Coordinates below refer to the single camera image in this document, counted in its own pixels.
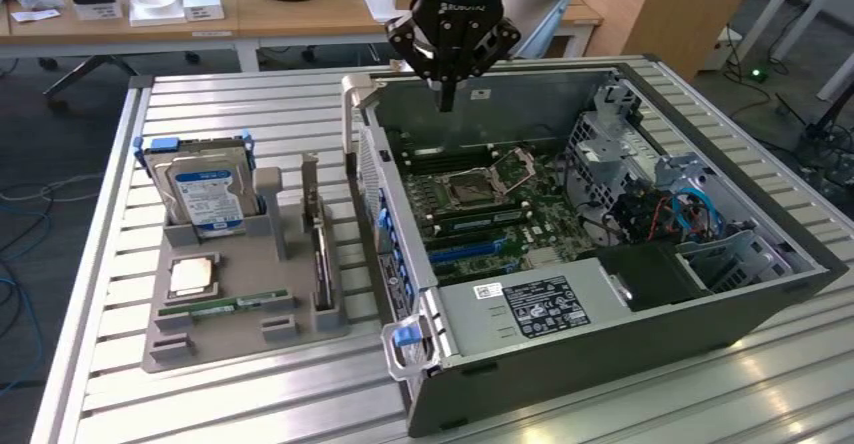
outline paper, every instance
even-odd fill
[[[371,11],[371,17],[380,24],[386,23],[391,19],[403,16],[407,11],[395,9],[396,0],[364,0]]]
[[[59,11],[56,9],[48,9],[47,11],[36,12],[12,12],[11,15],[17,22],[29,22],[56,17],[59,16]]]

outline wooden desk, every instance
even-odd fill
[[[121,0],[125,16],[127,1]],[[9,0],[8,9],[0,8],[0,58],[232,49],[241,70],[257,72],[255,51],[261,47],[386,41],[384,28],[371,18],[364,0],[223,0],[225,19],[152,27],[131,27],[127,17],[80,21],[71,0],[65,2],[60,17],[19,23],[8,12],[21,8]],[[582,0],[572,0],[556,33],[571,37],[564,55],[583,54],[600,22]]]

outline hard drive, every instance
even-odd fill
[[[200,237],[243,232],[245,216],[259,214],[252,189],[252,138],[157,138],[136,158],[155,182],[172,225],[192,224]]]

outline metal table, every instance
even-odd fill
[[[851,221],[666,66],[640,57],[620,60],[837,255],[854,262]],[[359,71],[163,77],[128,91],[33,442],[411,442],[398,386],[384,369],[342,165],[339,82]],[[679,151],[682,139],[660,121],[650,117],[643,125],[668,151]],[[149,375],[139,363],[164,210],[128,143],[140,133],[203,138],[243,128],[257,140],[259,165],[283,169],[281,201],[299,198],[299,153],[319,153],[352,333],[300,349]],[[853,284],[849,273],[724,350],[418,442],[850,439]]]

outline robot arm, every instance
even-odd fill
[[[448,112],[458,83],[507,55],[519,31],[502,0],[414,0],[411,11],[386,24],[388,41],[436,91],[439,111]]]

